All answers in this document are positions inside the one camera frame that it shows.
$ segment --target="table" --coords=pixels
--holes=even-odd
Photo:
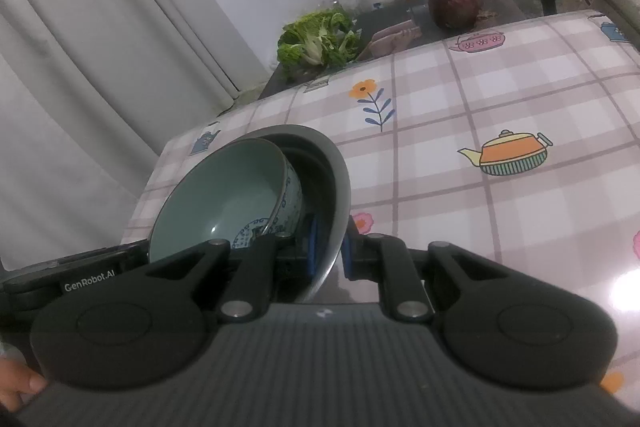
[[[640,54],[597,15],[427,44],[178,136],[123,242],[147,237],[178,181],[215,149],[265,126],[313,127],[345,158],[362,232],[397,235],[413,248],[450,241],[602,306],[619,334],[609,378],[623,379],[616,396],[640,409]],[[358,102],[369,95],[380,116]],[[548,157],[490,176],[458,152],[480,151],[503,130],[543,133],[553,143]],[[337,263],[318,298],[376,301],[378,293],[346,280]]]
[[[355,23],[355,29],[361,30],[361,49],[364,49],[372,36],[380,30],[410,20],[411,15],[408,12],[409,8],[420,5],[424,6],[426,3],[427,0],[395,0],[386,3],[385,6],[379,10],[373,10],[371,12],[358,15]],[[476,23],[476,30],[484,30],[491,28],[492,26],[522,21],[527,18],[513,0],[482,0],[482,9],[494,12],[497,15],[489,19],[479,20]],[[417,48],[424,44],[430,44],[430,42],[437,42],[454,36],[457,37],[458,35],[462,35],[468,31],[452,29],[443,30],[442,28],[438,28],[428,15],[420,28],[422,30],[422,36],[414,39],[409,45],[409,49]],[[357,62],[349,65],[349,67],[358,66],[359,64]],[[277,92],[288,89],[289,87],[304,84],[319,74],[321,74],[321,71],[309,71],[304,74],[294,74],[293,78],[289,79],[287,78],[284,67],[279,64],[271,75],[267,85],[264,86],[264,89],[260,94],[260,99],[267,98]]]

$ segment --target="pink teapot print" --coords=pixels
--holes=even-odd
[[[455,52],[478,53],[498,48],[504,44],[504,40],[504,33],[501,32],[474,33],[466,38],[458,37],[456,45],[450,46],[449,49]]]

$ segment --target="finger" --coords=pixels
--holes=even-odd
[[[4,405],[9,412],[16,412],[22,407],[22,400],[18,393],[11,391],[0,391],[0,403]]]
[[[46,384],[44,378],[23,363],[0,357],[0,390],[34,394]]]

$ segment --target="teapot print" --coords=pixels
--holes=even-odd
[[[460,40],[461,38],[458,37],[456,45],[450,46],[449,49],[455,52],[478,53],[498,48],[504,44],[504,33],[495,31],[475,33]]]
[[[541,132],[537,136],[523,132],[514,134],[505,129],[500,136],[489,140],[482,151],[460,149],[469,161],[491,176],[510,176],[530,171],[542,165],[553,143]]]

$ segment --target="blue and white bowl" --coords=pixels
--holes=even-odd
[[[149,261],[209,239],[244,248],[263,233],[294,233],[302,206],[300,180],[279,147],[259,138],[236,140],[175,187],[152,230]]]

